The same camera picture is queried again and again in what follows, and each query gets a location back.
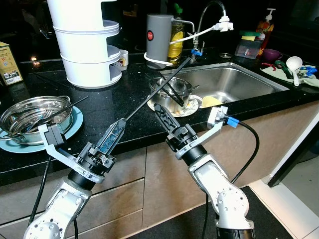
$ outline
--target black countertop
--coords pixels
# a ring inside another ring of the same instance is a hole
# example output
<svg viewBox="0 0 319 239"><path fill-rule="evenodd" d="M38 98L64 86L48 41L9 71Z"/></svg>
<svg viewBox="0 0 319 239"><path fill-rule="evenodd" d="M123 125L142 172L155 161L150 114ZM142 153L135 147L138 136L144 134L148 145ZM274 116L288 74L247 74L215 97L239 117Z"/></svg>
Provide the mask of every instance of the black countertop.
<svg viewBox="0 0 319 239"><path fill-rule="evenodd" d="M89 141L96 143L108 126L120 118L127 117L149 95L148 81L144 72L150 70L140 61L141 55L130 55L128 69L122 78L113 86L98 90L85 90L72 86L66 80L61 61L49 61L22 64L24 82L7 88L0 88L0 114L8 107L31 97L68 95L71 102L85 96L89 98L79 103L84 122L81 128L67 140L64 149L71 154L79 153ZM218 57L214 49L208 49L206 56L196 64L207 65L228 62ZM260 71L260 62L246 58L234 57L232 62L269 78L289 90L265 96L250 98L224 104L228 114L239 120L247 120L294 106L319 100L319 88L301 85L296 88L292 83L283 82ZM47 80L37 77L33 72L45 76ZM190 124L195 131L206 130L207 118L211 108L198 109L188 117L178 118L181 125ZM144 106L130 121L127 122L125 133L112 152L113 155L163 142L166 133L148 106ZM44 172L48 155L45 151L17 154L0 150L0 186L28 178L40 176ZM53 160L50 172L66 168L62 163Z"/></svg>

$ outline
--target kitchen sink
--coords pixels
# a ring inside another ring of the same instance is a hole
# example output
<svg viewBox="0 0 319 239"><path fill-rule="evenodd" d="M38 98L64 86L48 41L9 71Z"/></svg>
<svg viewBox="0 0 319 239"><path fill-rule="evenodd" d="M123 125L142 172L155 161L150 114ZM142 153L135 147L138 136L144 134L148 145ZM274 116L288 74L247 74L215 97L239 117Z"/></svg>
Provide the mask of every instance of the kitchen sink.
<svg viewBox="0 0 319 239"><path fill-rule="evenodd" d="M172 70L161 71L165 75ZM176 77L199 85L193 95L213 96L222 103L228 103L256 96L263 96L288 88L260 76L235 63L221 63L182 69Z"/></svg>

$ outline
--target white stacked container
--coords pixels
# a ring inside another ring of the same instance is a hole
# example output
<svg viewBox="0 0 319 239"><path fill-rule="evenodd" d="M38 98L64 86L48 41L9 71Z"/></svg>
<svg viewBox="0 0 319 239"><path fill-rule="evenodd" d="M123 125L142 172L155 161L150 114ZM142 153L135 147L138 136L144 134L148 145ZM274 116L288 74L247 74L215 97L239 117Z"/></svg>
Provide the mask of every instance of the white stacked container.
<svg viewBox="0 0 319 239"><path fill-rule="evenodd" d="M120 50L107 44L117 35L117 22L102 19L101 3L116 0L48 0L67 80L81 88L103 88L122 73L111 64Z"/></svg>

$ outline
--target blue plate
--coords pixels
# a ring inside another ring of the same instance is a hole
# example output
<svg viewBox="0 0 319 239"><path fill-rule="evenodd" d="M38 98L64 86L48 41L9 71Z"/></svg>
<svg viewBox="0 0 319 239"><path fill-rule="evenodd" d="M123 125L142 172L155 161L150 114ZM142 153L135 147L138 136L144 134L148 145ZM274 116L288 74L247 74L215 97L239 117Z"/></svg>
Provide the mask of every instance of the blue plate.
<svg viewBox="0 0 319 239"><path fill-rule="evenodd" d="M64 134L65 138L68 139L72 135L76 133L76 131L79 130L83 123L83 114L79 110L79 108L73 106L72 112L73 116L73 122L70 127L70 129ZM12 153L33 153L33 152L38 152L41 150L45 150L44 145L22 145L14 142L13 140L9 141L1 141L0 140L0 148L4 149L5 151L12 152Z"/></svg>

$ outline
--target white spoon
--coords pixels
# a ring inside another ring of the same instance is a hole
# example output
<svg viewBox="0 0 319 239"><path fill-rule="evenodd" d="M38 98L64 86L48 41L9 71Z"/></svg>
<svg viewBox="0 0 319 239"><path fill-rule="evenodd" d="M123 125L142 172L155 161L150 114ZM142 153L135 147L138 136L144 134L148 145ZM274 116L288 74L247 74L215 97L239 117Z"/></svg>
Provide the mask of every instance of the white spoon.
<svg viewBox="0 0 319 239"><path fill-rule="evenodd" d="M296 71L303 65L303 61L300 57L298 56L292 56L288 58L286 61L287 67L292 71L293 76L294 76L294 85L298 86L299 85L299 80Z"/></svg>

